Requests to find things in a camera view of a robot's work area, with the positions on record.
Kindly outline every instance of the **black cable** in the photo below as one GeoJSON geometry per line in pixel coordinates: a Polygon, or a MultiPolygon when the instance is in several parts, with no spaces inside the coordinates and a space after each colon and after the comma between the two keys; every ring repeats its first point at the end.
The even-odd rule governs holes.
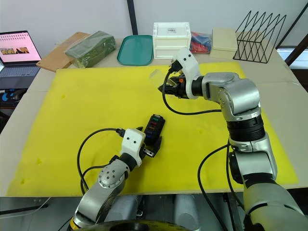
{"type": "Polygon", "coordinates": [[[211,203],[211,201],[209,200],[209,198],[208,198],[207,195],[206,195],[206,192],[205,192],[205,190],[204,190],[204,188],[203,188],[203,186],[202,186],[202,183],[201,183],[200,172],[201,172],[201,168],[202,168],[203,163],[204,163],[211,155],[213,155],[214,153],[216,153],[216,152],[218,152],[218,151],[220,151],[220,150],[222,150],[222,149],[224,149],[224,148],[226,148],[226,147],[228,147],[228,146],[229,146],[229,145],[226,144],[226,145],[224,145],[224,146],[222,146],[222,147],[220,147],[220,148],[217,148],[216,150],[212,151],[210,154],[208,154],[208,155],[201,161],[201,163],[200,163],[200,165],[199,165],[199,168],[198,168],[198,173],[197,173],[198,183],[199,183],[199,187],[200,187],[200,189],[201,189],[201,191],[202,191],[202,194],[203,194],[204,198],[206,199],[208,205],[211,207],[213,213],[215,214],[217,220],[219,221],[219,223],[220,223],[220,225],[221,225],[221,227],[222,227],[222,229],[223,229],[224,231],[228,231],[228,229],[227,229],[226,225],[224,224],[223,220],[221,219],[220,215],[218,214],[217,210],[215,209],[215,207],[213,206],[213,204],[211,203]]]}
{"type": "Polygon", "coordinates": [[[229,147],[230,147],[230,143],[228,141],[228,146],[227,146],[227,163],[226,163],[226,171],[227,171],[227,180],[228,180],[228,184],[229,184],[229,188],[231,190],[232,196],[234,197],[234,199],[237,201],[237,203],[239,204],[239,206],[244,210],[244,205],[243,203],[240,201],[240,199],[237,197],[237,195],[235,194],[233,187],[231,185],[231,181],[230,181],[230,175],[229,175],[229,147]]]}
{"type": "Polygon", "coordinates": [[[69,222],[71,219],[72,219],[72,218],[70,217],[70,219],[68,219],[68,220],[58,229],[58,231],[60,231],[60,230],[64,227],[64,225],[66,225],[67,222],[69,222]]]}
{"type": "Polygon", "coordinates": [[[81,146],[80,146],[80,148],[79,148],[79,150],[78,150],[78,154],[77,154],[77,170],[78,170],[78,173],[79,173],[79,175],[80,175],[81,181],[82,181],[82,183],[84,184],[84,186],[85,186],[85,188],[86,188],[87,190],[89,190],[89,188],[88,188],[88,185],[87,185],[87,183],[86,183],[86,181],[85,181],[85,179],[84,179],[84,177],[83,177],[83,175],[82,175],[81,169],[80,169],[80,153],[81,153],[82,147],[83,147],[83,145],[86,143],[86,141],[87,141],[91,136],[93,136],[93,135],[95,135],[96,133],[101,132],[101,131],[116,131],[116,128],[103,128],[103,129],[99,129],[99,130],[97,130],[97,131],[95,131],[95,132],[92,132],[90,135],[88,135],[88,136],[84,139],[84,141],[82,142],[82,144],[81,144],[81,146]]]}
{"type": "MultiPolygon", "coordinates": [[[[82,176],[83,176],[83,178],[84,178],[85,175],[86,175],[86,173],[89,172],[91,169],[103,168],[103,167],[106,167],[106,166],[107,166],[107,165],[97,165],[97,166],[89,167],[89,168],[87,168],[87,169],[83,172],[82,176]]],[[[81,179],[80,179],[80,188],[81,188],[82,194],[84,195],[86,192],[85,192],[85,190],[84,190],[84,188],[83,188],[83,183],[82,183],[82,180],[81,180],[81,179]]]]}
{"type": "Polygon", "coordinates": [[[221,112],[220,109],[213,109],[213,110],[207,110],[207,111],[201,111],[201,112],[190,112],[190,113],[185,113],[185,112],[178,112],[178,111],[174,110],[172,107],[170,107],[169,104],[168,104],[167,101],[166,101],[165,90],[166,90],[166,84],[167,84],[169,75],[170,75],[172,72],[173,72],[173,71],[169,69],[169,71],[168,71],[168,73],[167,73],[167,75],[166,75],[166,77],[165,77],[165,81],[164,81],[164,83],[163,83],[163,90],[162,90],[163,101],[164,101],[166,107],[167,107],[170,111],[172,111],[172,112],[174,112],[174,113],[176,113],[176,114],[185,115],[185,116],[189,116],[189,115],[190,115],[190,116],[191,116],[191,115],[199,115],[199,114],[210,113],[210,112],[221,112]]]}

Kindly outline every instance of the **laptop keyboard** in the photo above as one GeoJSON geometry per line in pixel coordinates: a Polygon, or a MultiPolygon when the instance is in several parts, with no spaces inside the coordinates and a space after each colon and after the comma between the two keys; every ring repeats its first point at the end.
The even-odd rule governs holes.
{"type": "Polygon", "coordinates": [[[0,72],[0,77],[35,76],[39,69],[38,66],[5,67],[0,72]]]}

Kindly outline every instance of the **yellow foam board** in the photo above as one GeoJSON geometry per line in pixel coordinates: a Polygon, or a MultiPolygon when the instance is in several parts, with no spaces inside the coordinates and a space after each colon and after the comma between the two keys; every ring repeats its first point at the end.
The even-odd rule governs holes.
{"type": "MultiPolygon", "coordinates": [[[[200,65],[201,73],[244,73],[236,62],[200,65]]],[[[162,78],[151,73],[167,73],[167,66],[60,69],[46,95],[25,144],[8,196],[80,196],[77,152],[82,141],[101,128],[146,126],[152,114],[162,115],[166,123],[163,140],[155,158],[145,157],[133,170],[123,193],[200,192],[197,169],[201,160],[228,140],[221,113],[177,115],[169,111],[157,90],[162,78]]],[[[182,112],[219,109],[219,105],[199,97],[197,100],[168,96],[169,104],[182,112]]],[[[296,174],[266,114],[265,129],[278,165],[277,182],[293,184],[296,174]]],[[[85,144],[81,168],[104,165],[119,154],[122,138],[115,132],[101,132],[85,144]]],[[[206,190],[228,190],[226,150],[210,157],[201,172],[206,190]]],[[[86,175],[91,186],[99,170],[86,175]]],[[[232,183],[236,189],[243,186],[232,183]]]]}

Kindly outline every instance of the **black wire rack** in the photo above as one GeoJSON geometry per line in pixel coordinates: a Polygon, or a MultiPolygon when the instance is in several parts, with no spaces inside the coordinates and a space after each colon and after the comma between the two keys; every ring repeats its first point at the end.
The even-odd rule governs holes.
{"type": "Polygon", "coordinates": [[[287,15],[266,16],[266,12],[253,16],[251,11],[236,30],[238,49],[233,59],[266,64],[274,50],[287,15]]]}

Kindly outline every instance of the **beige box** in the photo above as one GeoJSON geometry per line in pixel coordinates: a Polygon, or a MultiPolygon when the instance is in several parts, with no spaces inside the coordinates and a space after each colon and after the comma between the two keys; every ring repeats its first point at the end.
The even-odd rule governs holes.
{"type": "Polygon", "coordinates": [[[213,29],[213,47],[211,57],[233,59],[237,51],[235,29],[217,28],[213,29]]]}

